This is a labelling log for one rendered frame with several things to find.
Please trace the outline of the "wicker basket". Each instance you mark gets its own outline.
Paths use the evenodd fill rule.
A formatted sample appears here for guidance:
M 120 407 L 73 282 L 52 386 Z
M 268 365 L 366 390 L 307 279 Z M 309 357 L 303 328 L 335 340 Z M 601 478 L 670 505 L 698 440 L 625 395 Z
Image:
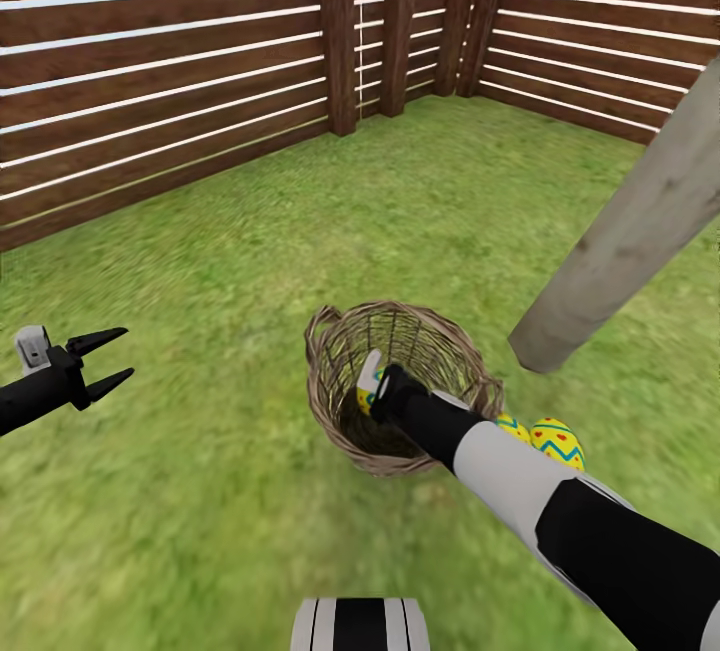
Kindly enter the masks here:
M 358 417 L 351 419 L 351 407 L 355 401 L 357 394 L 357 383 L 359 377 L 357 374 L 352 375 L 350 381 L 344 375 L 346 367 L 350 370 L 356 369 L 356 361 L 362 355 L 362 349 L 354 348 L 359 345 L 359 338 L 364 333 L 368 335 L 365 344 L 365 353 L 369 354 L 373 350 L 375 341 L 374 334 L 371 334 L 371 326 L 373 325 L 373 316 L 376 313 L 386 312 L 390 317 L 389 345 L 384 353 L 384 358 L 388 363 L 392 363 L 390 347 L 392 341 L 398 341 L 399 345 L 410 345 L 410 357 L 408 357 L 408 367 L 413 367 L 412 357 L 416 357 L 416 353 L 412 352 L 416 349 L 421 350 L 426 355 L 432 355 L 430 363 L 420 361 L 424 364 L 424 379 L 432 377 L 434 381 L 438 381 L 440 371 L 446 371 L 447 367 L 442 361 L 442 351 L 446 345 L 446 355 L 450 356 L 449 361 L 453 367 L 448 369 L 446 383 L 454 381 L 454 371 L 462 372 L 465 381 L 470 383 L 469 379 L 476 379 L 470 383 L 470 387 L 462 393 L 462 397 L 468 399 L 474 393 L 476 387 L 476 395 L 472 399 L 472 403 L 466 403 L 469 410 L 475 414 L 485 417 L 492 423 L 497 421 L 497 416 L 503 414 L 506 394 L 505 381 L 493 378 L 491 374 L 487 374 L 487 367 L 482 361 L 480 350 L 472 343 L 472 338 L 457 323 L 437 314 L 434 310 L 423 306 L 410 306 L 404 302 L 388 299 L 374 299 L 361 304 L 357 309 L 349 308 L 343 314 L 339 314 L 334 306 L 330 308 L 323 304 L 317 313 L 308 323 L 305 330 L 305 356 L 309 367 L 308 378 L 306 379 L 306 387 L 310 409 L 314 414 L 317 422 L 323 427 L 325 434 L 329 440 L 340 450 L 350 463 L 364 472 L 368 472 L 373 477 L 393 478 L 395 476 L 408 476 L 419 472 L 430 472 L 437 466 L 442 464 L 441 460 L 435 460 L 429 456 L 424 450 L 418 449 L 418 457 L 416 459 L 402 459 L 402 453 L 398 451 L 402 447 L 406 447 L 410 443 L 409 437 L 404 437 L 398 445 L 390 443 L 388 445 L 387 436 L 395 433 L 394 427 L 388 426 L 388 423 L 374 419 L 372 416 L 367 417 L 370 435 L 373 436 L 369 443 L 368 437 L 364 435 L 365 431 L 359 425 Z M 363 320 L 362 327 L 368 325 L 368 329 L 364 329 L 362 336 L 362 327 L 354 325 L 358 331 L 354 329 L 346 329 L 346 323 L 350 321 L 350 317 L 358 319 L 358 317 L 368 317 Z M 408 337 L 396 336 L 399 319 L 402 316 L 412 317 L 412 321 L 408 324 L 410 333 Z M 322 330 L 318 338 L 315 338 L 314 329 L 321 324 L 331 322 L 328 328 Z M 430 327 L 427 329 L 427 327 Z M 426 339 L 423 340 L 422 334 L 426 333 Z M 341 345 L 342 341 L 342 345 Z M 334 353 L 334 349 L 338 351 Z M 353 349 L 354 348 L 354 349 Z M 438 367 L 436 367 L 436 365 Z M 406 367 L 406 368 L 408 368 Z M 443 392 L 448 391 L 449 387 L 446 383 L 438 381 L 437 390 Z M 489 402 L 489 388 L 494 386 L 494 400 Z M 457 397 L 462 400 L 462 397 Z M 348 422 L 346 427 L 345 421 Z

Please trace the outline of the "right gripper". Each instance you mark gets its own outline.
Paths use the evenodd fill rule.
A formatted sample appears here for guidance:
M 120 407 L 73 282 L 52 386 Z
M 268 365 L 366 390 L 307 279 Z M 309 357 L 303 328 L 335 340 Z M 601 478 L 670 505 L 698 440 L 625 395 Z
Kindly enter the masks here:
M 368 416 L 372 416 L 374 419 L 379 419 L 380 421 L 388 423 L 388 426 L 393 427 L 393 423 L 384 415 L 384 405 L 382 405 L 382 401 L 378 398 L 378 395 L 380 393 L 380 388 L 382 388 L 382 383 L 384 383 L 384 379 L 388 377 L 388 375 L 394 375 L 394 373 L 404 373 L 404 375 L 408 375 L 408 373 L 404 372 L 403 368 L 399 368 L 397 366 L 392 365 L 392 363 L 388 363 L 386 359 L 382 359 L 381 365 L 385 367 L 385 371 L 382 375 L 381 381 L 379 382 L 379 387 L 377 388 L 377 394 L 375 394 L 375 399 L 373 400 L 373 403 L 371 404 L 371 409 L 369 410 Z M 410 376 L 410 375 L 408 375 Z

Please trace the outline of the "easter egg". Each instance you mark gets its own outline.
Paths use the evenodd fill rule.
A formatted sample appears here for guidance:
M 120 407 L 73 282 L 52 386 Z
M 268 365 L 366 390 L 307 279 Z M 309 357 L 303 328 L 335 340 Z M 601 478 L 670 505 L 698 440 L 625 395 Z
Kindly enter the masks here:
M 521 440 L 524 440 L 525 442 L 528 442 L 531 444 L 531 437 L 529 436 L 529 432 L 519 424 L 516 420 L 513 418 L 509 418 L 509 416 L 505 414 L 501 414 L 500 416 L 497 416 L 497 421 L 495 422 L 497 426 L 500 426 L 503 428 L 503 430 L 507 430 L 507 432 L 510 432 L 513 434 L 513 436 L 517 436 L 517 438 L 520 438 Z
M 380 365 L 378 368 L 379 369 L 377 370 L 375 378 L 377 380 L 381 381 L 382 375 L 385 371 L 385 367 L 383 365 Z M 371 404 L 373 403 L 374 399 L 375 399 L 375 394 L 367 392 L 366 390 L 361 390 L 360 388 L 357 388 L 355 404 L 358 407 L 360 413 L 368 416 L 369 410 L 371 409 Z
M 531 446 L 570 467 L 584 471 L 584 455 L 575 435 L 555 418 L 545 418 L 529 432 Z

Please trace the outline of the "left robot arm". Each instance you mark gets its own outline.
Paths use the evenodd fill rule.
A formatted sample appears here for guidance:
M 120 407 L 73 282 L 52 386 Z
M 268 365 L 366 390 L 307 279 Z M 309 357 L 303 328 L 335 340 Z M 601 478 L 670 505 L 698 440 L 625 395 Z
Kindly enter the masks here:
M 23 363 L 24 378 L 0 388 L 0 436 L 72 402 L 80 412 L 98 402 L 133 375 L 123 370 L 85 386 L 80 369 L 82 357 L 127 333 L 123 327 L 68 339 L 67 345 L 51 347 L 43 325 L 28 325 L 14 335 Z

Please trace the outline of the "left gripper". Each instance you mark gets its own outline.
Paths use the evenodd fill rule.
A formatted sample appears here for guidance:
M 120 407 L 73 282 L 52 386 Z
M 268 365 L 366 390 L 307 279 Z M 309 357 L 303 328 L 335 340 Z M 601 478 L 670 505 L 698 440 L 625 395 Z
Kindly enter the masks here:
M 0 398 L 17 419 L 19 426 L 72 402 L 80 412 L 98 402 L 133 375 L 134 368 L 123 370 L 85 386 L 80 369 L 82 357 L 127 333 L 123 327 L 103 330 L 68 339 L 67 345 L 49 348 L 51 365 L 44 370 L 0 388 Z

